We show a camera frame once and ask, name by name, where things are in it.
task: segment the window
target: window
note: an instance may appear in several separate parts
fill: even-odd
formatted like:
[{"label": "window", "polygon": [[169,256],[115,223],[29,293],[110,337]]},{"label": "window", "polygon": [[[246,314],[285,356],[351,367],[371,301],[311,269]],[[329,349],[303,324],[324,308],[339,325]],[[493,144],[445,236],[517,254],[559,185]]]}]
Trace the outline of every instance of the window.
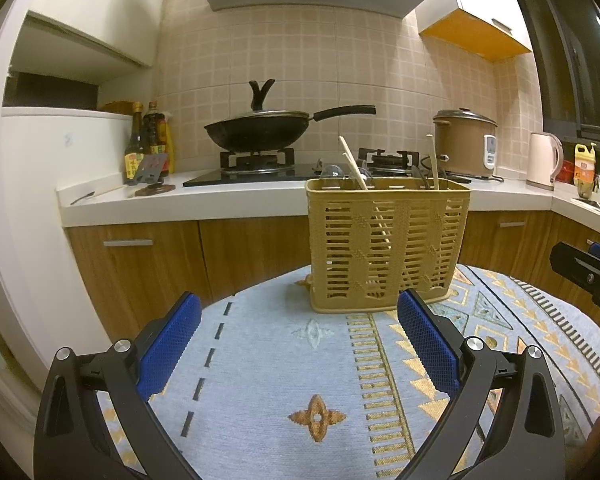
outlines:
[{"label": "window", "polygon": [[600,10],[593,0],[519,0],[534,48],[544,129],[600,142]]}]

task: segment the tile wall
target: tile wall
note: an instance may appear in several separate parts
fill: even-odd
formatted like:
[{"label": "tile wall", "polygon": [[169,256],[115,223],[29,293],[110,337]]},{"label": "tile wall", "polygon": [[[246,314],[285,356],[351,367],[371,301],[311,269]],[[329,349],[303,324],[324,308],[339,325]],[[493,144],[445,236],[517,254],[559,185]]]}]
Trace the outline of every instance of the tile wall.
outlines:
[{"label": "tile wall", "polygon": [[436,111],[467,107],[503,125],[502,165],[523,172],[528,131],[522,130],[537,126],[535,117],[525,118],[532,108],[528,60],[494,65],[421,38],[414,12],[404,20],[317,6],[212,12],[206,0],[166,0],[156,68],[155,95],[173,113],[179,170],[218,166],[221,150],[204,126],[249,110],[249,79],[276,79],[267,108],[378,108],[375,117],[311,123],[294,145],[301,162],[337,156],[339,132],[352,150],[424,152]]}]

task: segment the wok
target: wok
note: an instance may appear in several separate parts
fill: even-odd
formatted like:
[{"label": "wok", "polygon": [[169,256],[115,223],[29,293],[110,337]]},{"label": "wok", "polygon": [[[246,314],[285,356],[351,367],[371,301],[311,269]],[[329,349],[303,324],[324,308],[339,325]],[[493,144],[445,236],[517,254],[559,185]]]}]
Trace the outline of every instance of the wok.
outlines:
[{"label": "wok", "polygon": [[256,81],[249,81],[253,90],[251,112],[205,126],[211,140],[229,152],[269,152],[281,150],[296,142],[311,120],[322,121],[351,114],[376,114],[376,107],[372,105],[329,108],[313,115],[294,110],[263,110],[264,98],[275,82],[275,79],[269,79],[260,88]]}]

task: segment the screw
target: screw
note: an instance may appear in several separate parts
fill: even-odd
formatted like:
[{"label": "screw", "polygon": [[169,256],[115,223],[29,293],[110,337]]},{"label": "screw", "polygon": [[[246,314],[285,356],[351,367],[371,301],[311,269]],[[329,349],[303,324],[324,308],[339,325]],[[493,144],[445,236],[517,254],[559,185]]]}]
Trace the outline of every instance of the screw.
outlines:
[{"label": "screw", "polygon": [[526,350],[533,359],[539,359],[542,357],[542,350],[537,346],[528,346]]},{"label": "screw", "polygon": [[126,352],[131,348],[131,341],[129,341],[129,339],[121,339],[120,341],[116,342],[115,345],[113,345],[113,348],[116,352],[120,352],[122,354],[122,352]]},{"label": "screw", "polygon": [[482,350],[484,348],[484,343],[482,342],[482,339],[480,339],[479,337],[470,337],[469,339],[466,340],[466,345],[471,349],[471,350]]},{"label": "screw", "polygon": [[69,357],[69,349],[65,346],[56,352],[56,359],[64,361]]}]

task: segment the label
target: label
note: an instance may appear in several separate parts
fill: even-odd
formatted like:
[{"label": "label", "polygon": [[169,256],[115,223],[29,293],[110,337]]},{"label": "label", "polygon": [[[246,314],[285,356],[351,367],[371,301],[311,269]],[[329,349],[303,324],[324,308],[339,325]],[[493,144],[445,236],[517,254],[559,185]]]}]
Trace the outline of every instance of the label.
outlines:
[{"label": "label", "polygon": [[576,159],[575,168],[573,171],[573,179],[581,180],[588,184],[592,184],[596,176],[595,165],[586,160]]},{"label": "label", "polygon": [[143,158],[142,153],[127,153],[125,155],[125,171],[129,180],[133,180],[136,176],[136,171],[138,171],[138,166],[140,166]]},{"label": "label", "polygon": [[[149,149],[151,149],[152,155],[156,155],[157,153],[167,153],[167,147],[164,144],[149,146]],[[167,160],[164,161],[160,171],[169,171],[169,157],[167,157]]]},{"label": "label", "polygon": [[167,143],[167,123],[164,119],[158,119],[158,123],[156,124],[158,129],[158,140],[160,142]]}]

